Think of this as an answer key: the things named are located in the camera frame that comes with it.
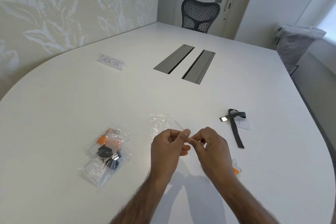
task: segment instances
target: hand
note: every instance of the hand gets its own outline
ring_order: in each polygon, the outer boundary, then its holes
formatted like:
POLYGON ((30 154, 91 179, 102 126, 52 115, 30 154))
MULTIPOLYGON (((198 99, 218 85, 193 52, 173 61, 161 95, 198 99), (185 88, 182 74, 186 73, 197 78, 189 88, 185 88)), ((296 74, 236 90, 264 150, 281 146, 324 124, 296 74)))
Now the hand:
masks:
POLYGON ((195 148, 202 169, 213 184, 236 179, 228 143, 216 131, 202 128, 189 139, 189 143, 195 148))
POLYGON ((178 131, 167 129, 156 137, 150 150, 150 177, 160 179, 168 184, 176 170, 180 156, 185 156, 190 150, 188 142, 190 130, 178 131))

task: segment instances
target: black chair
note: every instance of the black chair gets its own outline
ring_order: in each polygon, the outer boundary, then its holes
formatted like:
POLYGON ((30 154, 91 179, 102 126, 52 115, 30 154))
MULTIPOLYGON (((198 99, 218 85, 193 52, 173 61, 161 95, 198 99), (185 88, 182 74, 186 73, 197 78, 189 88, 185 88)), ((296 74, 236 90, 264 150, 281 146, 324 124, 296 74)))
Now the black chair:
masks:
POLYGON ((217 3, 184 0, 182 3, 182 27, 208 33, 221 10, 217 3))

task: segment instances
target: white table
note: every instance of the white table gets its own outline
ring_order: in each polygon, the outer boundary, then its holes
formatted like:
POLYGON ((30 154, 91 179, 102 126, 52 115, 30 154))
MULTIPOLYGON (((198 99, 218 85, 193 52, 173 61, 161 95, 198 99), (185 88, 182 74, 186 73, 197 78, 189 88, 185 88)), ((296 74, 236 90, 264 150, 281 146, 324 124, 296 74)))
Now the white table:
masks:
MULTIPOLYGON (((241 182, 281 223, 330 222, 331 158, 277 53, 161 23, 59 55, 2 99, 0 222, 108 223, 149 170, 150 113, 173 114, 192 133, 210 126, 225 137, 241 182), (153 69, 182 44, 195 49, 170 75, 153 69), (216 55, 201 84, 182 80, 203 49, 216 55), (99 53, 127 67, 100 64, 99 53), (229 108, 252 123, 252 131, 239 129, 245 149, 219 120, 229 108), (132 160, 98 190, 77 169, 110 122, 135 135, 132 160)), ((153 223, 237 223, 193 149, 168 189, 153 223)))

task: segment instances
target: door handle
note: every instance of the door handle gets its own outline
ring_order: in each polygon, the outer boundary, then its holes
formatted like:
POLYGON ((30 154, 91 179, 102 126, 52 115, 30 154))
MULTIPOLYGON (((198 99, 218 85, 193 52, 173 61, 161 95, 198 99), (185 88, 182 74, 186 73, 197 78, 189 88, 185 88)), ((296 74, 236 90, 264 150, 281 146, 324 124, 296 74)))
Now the door handle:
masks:
POLYGON ((226 10, 226 7, 228 6, 229 0, 226 1, 226 4, 224 6, 224 11, 226 10))

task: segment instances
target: trash bin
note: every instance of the trash bin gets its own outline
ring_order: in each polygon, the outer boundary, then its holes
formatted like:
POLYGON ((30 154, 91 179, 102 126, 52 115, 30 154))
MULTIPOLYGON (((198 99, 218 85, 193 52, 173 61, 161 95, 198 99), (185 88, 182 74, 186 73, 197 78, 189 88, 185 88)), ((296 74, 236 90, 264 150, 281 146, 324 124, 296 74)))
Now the trash bin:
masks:
POLYGON ((283 64, 289 74, 295 70, 295 65, 308 50, 310 45, 322 39, 326 34, 325 31, 311 26, 290 26, 277 25, 274 30, 275 35, 279 38, 276 47, 283 64))

